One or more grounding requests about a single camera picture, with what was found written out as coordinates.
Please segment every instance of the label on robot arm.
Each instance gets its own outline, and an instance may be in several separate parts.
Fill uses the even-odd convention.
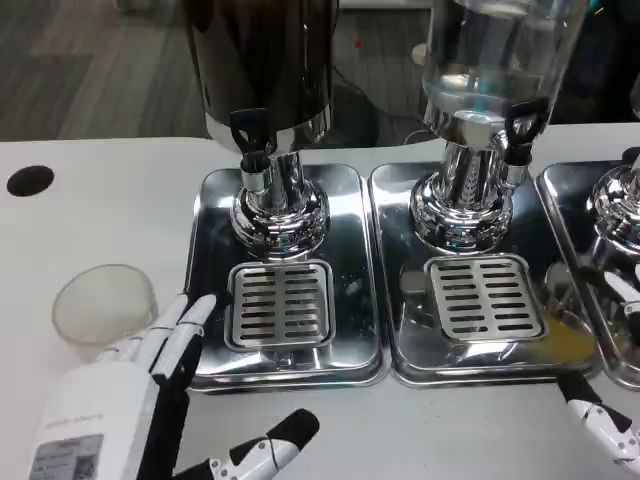
[[[95,480],[104,435],[43,443],[36,451],[29,480]]]

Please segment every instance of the gray carpet floor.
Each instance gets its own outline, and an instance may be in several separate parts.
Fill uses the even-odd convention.
[[[332,146],[401,144],[421,128],[410,54],[428,18],[341,12]],[[363,119],[375,135],[351,131]],[[207,137],[175,0],[128,14],[109,0],[0,2],[0,140],[158,136]]]

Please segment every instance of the robotic hand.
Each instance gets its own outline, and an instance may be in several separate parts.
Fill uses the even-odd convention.
[[[634,433],[631,419],[604,405],[577,372],[560,375],[558,386],[571,411],[613,459],[613,463],[640,477],[640,432]]]
[[[164,480],[173,477],[189,407],[186,392],[202,352],[203,326],[216,298],[186,312],[180,295],[148,329],[67,373],[49,399],[37,433],[29,480]],[[266,436],[239,445],[229,460],[210,459],[180,480],[268,480],[318,431],[297,410]]]
[[[600,272],[590,268],[582,268],[580,273],[603,295],[611,297],[624,308],[631,341],[636,347],[640,347],[640,292],[615,273]],[[640,283],[640,264],[636,265],[634,275]]]

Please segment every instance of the stainless steel drip tray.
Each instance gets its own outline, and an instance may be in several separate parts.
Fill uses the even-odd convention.
[[[333,277],[326,262],[248,263],[229,274],[232,348],[319,347],[335,333]]]
[[[609,376],[626,388],[640,390],[640,348],[629,339],[621,309],[576,274],[582,265],[595,264],[599,269],[619,272],[630,279],[635,264],[640,262],[640,258],[633,258],[600,238],[587,211],[594,185],[620,165],[623,162],[559,163],[538,177],[537,186],[571,273],[568,282],[565,278],[556,286],[560,292],[558,310],[586,315]]]
[[[386,374],[368,194],[344,165],[306,166],[304,174],[327,193],[327,236],[311,253],[273,262],[251,256],[235,237],[229,209],[240,171],[204,180],[185,290],[230,304],[207,323],[195,390],[369,385]]]
[[[543,323],[515,255],[435,257],[425,265],[437,319],[453,340],[537,339]]]
[[[421,387],[589,372],[593,336],[579,318],[547,308],[545,275],[559,252],[533,182],[516,190],[495,252],[443,257],[422,243],[409,215],[411,189],[438,166],[383,165],[369,180],[397,377]]]

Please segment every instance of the clear plastic cup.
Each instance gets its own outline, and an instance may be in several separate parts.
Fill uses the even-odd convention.
[[[99,265],[73,277],[53,303],[53,325],[84,361],[149,326],[158,307],[149,278],[128,265]]]

